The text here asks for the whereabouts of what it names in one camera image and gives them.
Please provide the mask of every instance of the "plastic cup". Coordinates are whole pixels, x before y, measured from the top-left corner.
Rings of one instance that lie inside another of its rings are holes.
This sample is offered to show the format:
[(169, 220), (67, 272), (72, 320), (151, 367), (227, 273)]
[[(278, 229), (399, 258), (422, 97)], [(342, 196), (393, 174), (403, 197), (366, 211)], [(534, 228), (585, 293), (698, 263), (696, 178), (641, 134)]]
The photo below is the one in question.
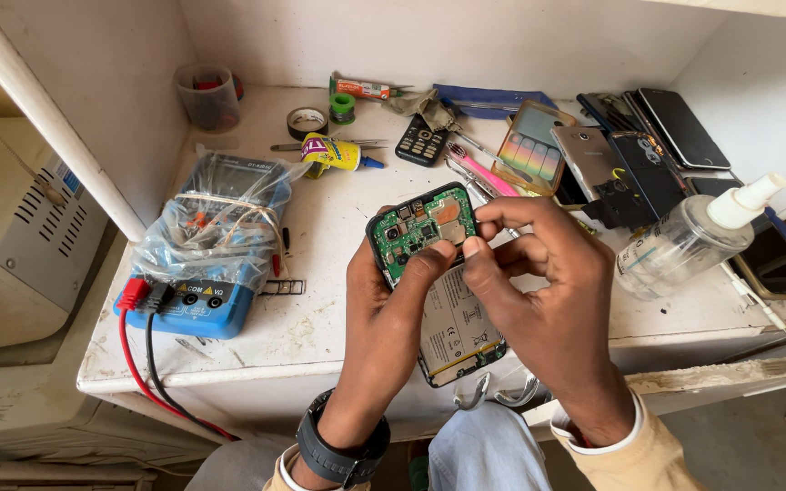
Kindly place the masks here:
[(175, 85), (190, 121), (202, 131), (224, 133), (241, 121), (229, 68), (206, 63), (182, 66), (175, 72)]

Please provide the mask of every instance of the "solder wire spool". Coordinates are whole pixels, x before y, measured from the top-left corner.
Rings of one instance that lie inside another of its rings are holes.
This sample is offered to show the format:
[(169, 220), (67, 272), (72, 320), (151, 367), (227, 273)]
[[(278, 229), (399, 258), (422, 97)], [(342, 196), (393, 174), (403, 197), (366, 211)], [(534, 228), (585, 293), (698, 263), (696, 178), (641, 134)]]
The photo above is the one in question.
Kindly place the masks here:
[(329, 96), (329, 118), (335, 124), (345, 125), (354, 122), (354, 99), (353, 95), (336, 92)]

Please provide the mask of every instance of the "white spray nozzle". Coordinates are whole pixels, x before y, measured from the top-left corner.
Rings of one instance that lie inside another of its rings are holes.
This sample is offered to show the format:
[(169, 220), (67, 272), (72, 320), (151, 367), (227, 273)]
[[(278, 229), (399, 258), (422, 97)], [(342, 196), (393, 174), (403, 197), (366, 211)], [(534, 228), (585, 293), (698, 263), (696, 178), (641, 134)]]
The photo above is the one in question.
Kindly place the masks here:
[(716, 224), (735, 230), (746, 226), (763, 213), (770, 197), (786, 186), (786, 179), (777, 172), (770, 172), (754, 183), (733, 188), (708, 204), (708, 217)]

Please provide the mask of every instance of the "blue multimeter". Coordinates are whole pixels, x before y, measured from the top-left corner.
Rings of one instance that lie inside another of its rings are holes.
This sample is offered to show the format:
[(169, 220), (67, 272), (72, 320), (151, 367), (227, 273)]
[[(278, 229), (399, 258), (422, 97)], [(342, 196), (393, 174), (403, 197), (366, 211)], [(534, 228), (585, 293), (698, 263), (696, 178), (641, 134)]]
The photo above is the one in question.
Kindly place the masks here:
[[(265, 281), (278, 246), (261, 214), (239, 222), (247, 207), (202, 196), (268, 207), (279, 220), (290, 199), (288, 172), (281, 162), (208, 154), (181, 187), (181, 195), (193, 193), (196, 197), (169, 201), (147, 229), (133, 251), (130, 278), (142, 278), (151, 288), (165, 281), (175, 289), (155, 316), (154, 330), (231, 339), (245, 325), (254, 290)], [(144, 329), (148, 314), (142, 307), (140, 301), (126, 312), (127, 324)], [(120, 315), (116, 307), (115, 314)]]

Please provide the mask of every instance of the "person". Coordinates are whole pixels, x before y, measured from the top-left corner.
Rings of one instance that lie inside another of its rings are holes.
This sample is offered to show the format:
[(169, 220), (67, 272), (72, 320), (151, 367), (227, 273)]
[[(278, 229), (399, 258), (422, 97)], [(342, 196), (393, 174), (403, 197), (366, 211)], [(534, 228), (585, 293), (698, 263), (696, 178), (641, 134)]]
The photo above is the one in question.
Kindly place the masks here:
[[(595, 489), (704, 489), (687, 472), (679, 441), (610, 361), (614, 253), (548, 198), (501, 197), (475, 209), (475, 218), (479, 236), (462, 246), (464, 281), (519, 360), (559, 399), (554, 436)], [(487, 244), (503, 228), (526, 225), (533, 233), (495, 250)], [(342, 374), (316, 423), (329, 446), (359, 451), (379, 426), (414, 370), (427, 292), (456, 254), (445, 240), (415, 254), (391, 293), (363, 240), (348, 265)], [(528, 273), (549, 286), (521, 293), (509, 280)], [(342, 486), (315, 474), (303, 454), (263, 439), (228, 444), (202, 464), (187, 491)], [(523, 419), (489, 402), (457, 411), (444, 425), (429, 446), (429, 471), (437, 491), (551, 489)]]

